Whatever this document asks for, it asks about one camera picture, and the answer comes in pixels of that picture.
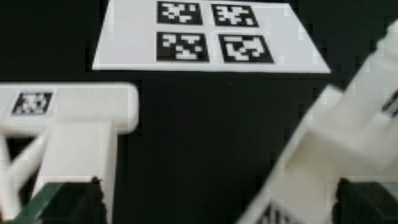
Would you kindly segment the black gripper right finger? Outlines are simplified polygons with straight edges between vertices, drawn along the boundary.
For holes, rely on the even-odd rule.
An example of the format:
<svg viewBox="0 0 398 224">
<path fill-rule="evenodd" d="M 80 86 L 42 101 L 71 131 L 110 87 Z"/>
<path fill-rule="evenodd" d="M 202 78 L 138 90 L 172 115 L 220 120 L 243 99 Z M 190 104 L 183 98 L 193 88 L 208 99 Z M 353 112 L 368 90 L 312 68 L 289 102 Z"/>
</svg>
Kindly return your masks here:
<svg viewBox="0 0 398 224">
<path fill-rule="evenodd" d="M 398 224 L 398 182 L 339 180 L 334 224 Z"/>
</svg>

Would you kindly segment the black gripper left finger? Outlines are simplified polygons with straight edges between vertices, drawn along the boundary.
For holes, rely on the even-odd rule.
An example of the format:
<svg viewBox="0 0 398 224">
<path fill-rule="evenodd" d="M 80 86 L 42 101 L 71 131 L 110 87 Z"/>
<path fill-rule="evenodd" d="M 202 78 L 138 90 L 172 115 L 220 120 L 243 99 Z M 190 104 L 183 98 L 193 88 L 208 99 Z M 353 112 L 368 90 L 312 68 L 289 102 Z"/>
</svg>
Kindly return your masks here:
<svg viewBox="0 0 398 224">
<path fill-rule="evenodd" d="M 108 224 L 99 179 L 49 182 L 5 224 Z"/>
</svg>

